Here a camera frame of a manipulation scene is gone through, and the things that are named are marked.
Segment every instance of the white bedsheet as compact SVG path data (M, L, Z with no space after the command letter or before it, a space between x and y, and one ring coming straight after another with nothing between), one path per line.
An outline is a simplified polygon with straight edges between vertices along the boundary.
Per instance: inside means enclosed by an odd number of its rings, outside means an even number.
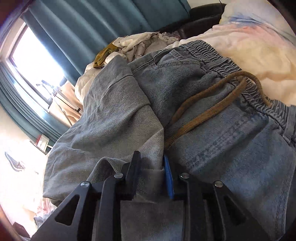
M267 0L232 0L226 5L220 24L257 23L273 29L296 45L296 36L281 15Z
M255 23L216 25L204 34L182 39L167 48L197 39L256 75L269 98L296 105L296 48L274 30Z

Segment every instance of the teal curtain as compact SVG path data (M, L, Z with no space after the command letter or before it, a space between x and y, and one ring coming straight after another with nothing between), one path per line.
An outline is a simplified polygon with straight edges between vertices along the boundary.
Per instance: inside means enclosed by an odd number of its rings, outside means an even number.
M50 139L49 145L54 145L68 130L24 91L3 63L0 63L0 104L33 141L44 134Z
M75 85L117 37L189 17L187 0L36 0L22 18Z

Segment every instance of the metal screw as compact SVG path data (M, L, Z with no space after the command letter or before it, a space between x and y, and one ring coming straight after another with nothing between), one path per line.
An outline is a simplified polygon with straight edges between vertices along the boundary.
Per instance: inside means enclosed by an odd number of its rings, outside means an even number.
M188 179L190 177L190 175L188 173L184 172L180 175L180 177L183 179Z
M89 186L89 182L82 182L80 183L80 186L82 186L83 188L87 188Z
M223 182L215 181L215 186L218 187L218 188L221 188L221 187L223 187Z
M115 173L115 174L114 174L114 177L115 177L116 179L120 179L120 178L123 177L123 174L122 174L121 172L118 172L118 173Z

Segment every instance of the belt loop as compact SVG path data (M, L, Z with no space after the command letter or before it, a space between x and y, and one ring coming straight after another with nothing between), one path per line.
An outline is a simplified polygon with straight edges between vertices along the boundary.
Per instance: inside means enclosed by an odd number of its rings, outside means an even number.
M286 128L283 134L283 138L290 144L291 138L295 132L295 124L296 124L296 106L291 105L289 107L289 114L287 118Z

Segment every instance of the jeans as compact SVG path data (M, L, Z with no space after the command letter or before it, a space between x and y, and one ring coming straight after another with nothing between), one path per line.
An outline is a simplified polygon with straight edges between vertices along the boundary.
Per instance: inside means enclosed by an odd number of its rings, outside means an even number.
M180 240L182 204L162 195L163 142L239 82L225 84L194 103L173 125L168 123L186 99L238 70L201 40L129 64L116 56L95 78L81 119L53 147L44 196L62 200L89 174L90 182L102 181L139 150L144 166L135 201L121 205L122 239ZM267 107L248 81L233 103L178 138L166 154L201 181L223 181L276 240L285 232L295 170L296 107L270 102Z

